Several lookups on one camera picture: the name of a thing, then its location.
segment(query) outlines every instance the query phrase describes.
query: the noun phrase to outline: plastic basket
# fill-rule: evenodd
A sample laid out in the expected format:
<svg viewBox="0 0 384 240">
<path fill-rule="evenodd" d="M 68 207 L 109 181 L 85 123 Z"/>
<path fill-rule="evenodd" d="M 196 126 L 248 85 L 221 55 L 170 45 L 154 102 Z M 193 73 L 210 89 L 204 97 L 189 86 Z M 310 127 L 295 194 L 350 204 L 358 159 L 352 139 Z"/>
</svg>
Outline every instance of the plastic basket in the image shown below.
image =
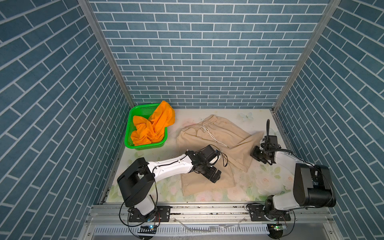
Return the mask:
<svg viewBox="0 0 384 240">
<path fill-rule="evenodd" d="M 139 105 L 139 106 L 133 107 L 129 111 L 127 130 L 125 132 L 125 139 L 124 139 L 124 143 L 125 143 L 125 146 L 127 148 L 136 149 L 136 150 L 144 150 L 144 149 L 162 147 L 164 145 L 164 143 L 166 142 L 167 137 L 168 137 L 167 128 L 165 128 L 164 139 L 161 142 L 135 146 L 132 142 L 132 139 L 131 139 L 132 132 L 136 130 L 135 125 L 133 125 L 133 116 L 140 116 L 140 117 L 144 117 L 144 118 L 148 119 L 159 105 L 160 105 L 160 103 Z"/>
</svg>

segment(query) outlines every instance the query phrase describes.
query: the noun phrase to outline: white drawstring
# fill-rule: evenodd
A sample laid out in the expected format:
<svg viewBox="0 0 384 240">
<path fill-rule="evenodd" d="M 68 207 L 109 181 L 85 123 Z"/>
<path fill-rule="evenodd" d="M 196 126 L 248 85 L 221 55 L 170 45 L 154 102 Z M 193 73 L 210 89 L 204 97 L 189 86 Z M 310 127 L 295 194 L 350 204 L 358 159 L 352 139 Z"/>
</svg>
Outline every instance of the white drawstring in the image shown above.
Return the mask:
<svg viewBox="0 0 384 240">
<path fill-rule="evenodd" d="M 213 138 L 213 140 L 215 140 L 217 143 L 221 143 L 221 144 L 223 144 L 224 146 L 228 147 L 228 146 L 225 145 L 224 143 L 219 142 L 219 141 L 215 138 L 215 136 L 213 136 L 212 133 L 208 130 L 208 128 L 206 128 L 204 125 L 202 125 L 201 128 L 202 128 L 203 130 L 206 130 L 207 133 L 209 133 L 209 135 L 211 136 L 211 138 Z"/>
</svg>

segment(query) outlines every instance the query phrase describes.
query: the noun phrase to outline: orange garment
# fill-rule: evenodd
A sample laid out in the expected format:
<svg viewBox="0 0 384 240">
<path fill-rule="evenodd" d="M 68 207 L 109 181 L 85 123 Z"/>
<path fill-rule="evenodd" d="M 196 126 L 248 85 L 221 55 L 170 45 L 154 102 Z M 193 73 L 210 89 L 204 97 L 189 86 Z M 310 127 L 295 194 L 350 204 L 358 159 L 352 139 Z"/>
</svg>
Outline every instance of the orange garment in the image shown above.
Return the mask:
<svg viewBox="0 0 384 240">
<path fill-rule="evenodd" d="M 135 146 L 157 143 L 164 139 L 165 128 L 175 123 L 175 110 L 162 101 L 153 114 L 147 119 L 133 116 L 136 131 L 131 134 Z"/>
</svg>

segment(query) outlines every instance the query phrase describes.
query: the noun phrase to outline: floral pattern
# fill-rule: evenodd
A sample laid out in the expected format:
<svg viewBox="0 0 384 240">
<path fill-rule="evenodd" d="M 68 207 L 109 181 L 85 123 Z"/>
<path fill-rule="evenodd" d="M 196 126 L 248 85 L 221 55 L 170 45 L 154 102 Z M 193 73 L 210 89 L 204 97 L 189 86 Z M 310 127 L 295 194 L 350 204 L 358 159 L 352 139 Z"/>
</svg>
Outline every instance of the floral pattern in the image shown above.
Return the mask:
<svg viewBox="0 0 384 240">
<path fill-rule="evenodd" d="M 256 120 L 247 119 L 250 124 Z M 159 161 L 178 156 L 175 151 L 176 137 L 178 132 L 184 125 L 199 122 L 199 119 L 187 119 L 180 123 L 180 126 L 175 126 L 173 129 L 169 127 L 169 132 L 172 137 L 169 137 L 166 144 L 161 148 L 148 149 L 145 151 L 137 151 L 134 149 L 126 149 L 121 159 L 120 166 L 116 172 L 113 185 L 108 194 L 107 202 L 122 202 L 122 196 L 116 179 L 132 164 L 132 162 L 142 157 L 144 154 L 148 161 Z M 278 131 L 270 128 L 270 134 L 278 136 L 278 142 L 283 142 Z M 274 164 L 272 166 L 263 164 L 256 160 L 252 161 L 248 172 L 231 166 L 235 187 L 228 189 L 217 189 L 211 191 L 199 192 L 190 196 L 183 196 L 181 190 L 180 175 L 168 177 L 157 182 L 158 201 L 159 202 L 232 202 L 232 201 L 259 201 L 265 200 L 269 195 L 283 194 L 291 191 L 293 187 L 293 175 L 284 167 Z M 149 194 L 156 200 L 156 190 L 153 185 Z"/>
</svg>

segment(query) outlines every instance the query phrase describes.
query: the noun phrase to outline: black mounting plate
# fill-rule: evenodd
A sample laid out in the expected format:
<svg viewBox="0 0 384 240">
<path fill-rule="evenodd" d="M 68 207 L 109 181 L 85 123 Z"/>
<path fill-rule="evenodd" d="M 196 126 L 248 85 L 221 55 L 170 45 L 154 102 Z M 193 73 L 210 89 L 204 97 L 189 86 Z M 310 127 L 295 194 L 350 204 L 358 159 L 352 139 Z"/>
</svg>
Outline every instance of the black mounting plate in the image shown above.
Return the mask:
<svg viewBox="0 0 384 240">
<path fill-rule="evenodd" d="M 157 206 L 157 212 L 160 213 L 160 222 L 169 222 L 170 215 L 170 206 Z M 143 222 L 142 215 L 140 211 L 136 208 L 131 208 L 132 215 L 129 215 L 129 222 Z"/>
<path fill-rule="evenodd" d="M 251 205 L 249 206 L 249 215 L 251 216 L 251 221 L 253 222 L 261 222 L 261 221 L 270 221 L 268 218 L 265 217 L 264 206 L 261 205 Z M 280 216 L 280 221 L 290 221 L 291 216 L 289 214 L 283 213 L 283 216 Z"/>
</svg>

